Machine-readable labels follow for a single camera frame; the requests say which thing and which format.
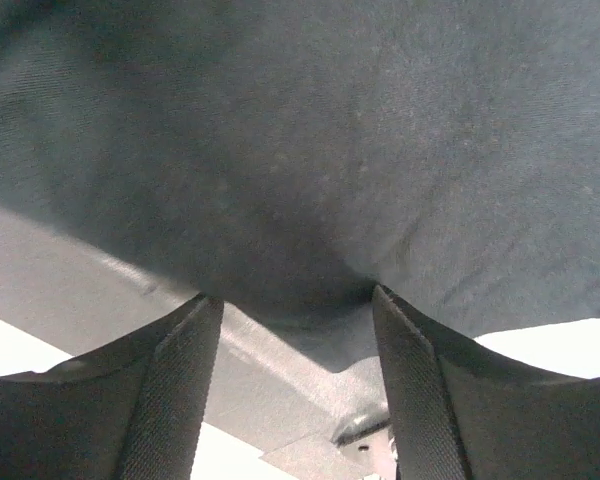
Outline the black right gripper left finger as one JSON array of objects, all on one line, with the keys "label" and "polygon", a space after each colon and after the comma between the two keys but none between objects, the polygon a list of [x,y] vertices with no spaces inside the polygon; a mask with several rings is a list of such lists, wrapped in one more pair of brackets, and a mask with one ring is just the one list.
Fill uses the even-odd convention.
[{"label": "black right gripper left finger", "polygon": [[0,479],[188,479],[224,305],[198,295],[43,373],[0,377]]}]

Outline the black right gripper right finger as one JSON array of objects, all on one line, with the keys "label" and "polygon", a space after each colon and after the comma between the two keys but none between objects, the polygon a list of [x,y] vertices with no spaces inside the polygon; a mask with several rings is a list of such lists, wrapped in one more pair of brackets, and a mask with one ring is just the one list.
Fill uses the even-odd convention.
[{"label": "black right gripper right finger", "polygon": [[403,479],[600,479],[600,378],[508,358],[377,286],[373,321]]}]

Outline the black t shirt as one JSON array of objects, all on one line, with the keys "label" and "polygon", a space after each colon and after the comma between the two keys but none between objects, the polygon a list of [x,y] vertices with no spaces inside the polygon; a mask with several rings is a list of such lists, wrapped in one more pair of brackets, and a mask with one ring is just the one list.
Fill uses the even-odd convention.
[{"label": "black t shirt", "polygon": [[600,1],[0,1],[0,207],[336,371],[600,317]]}]

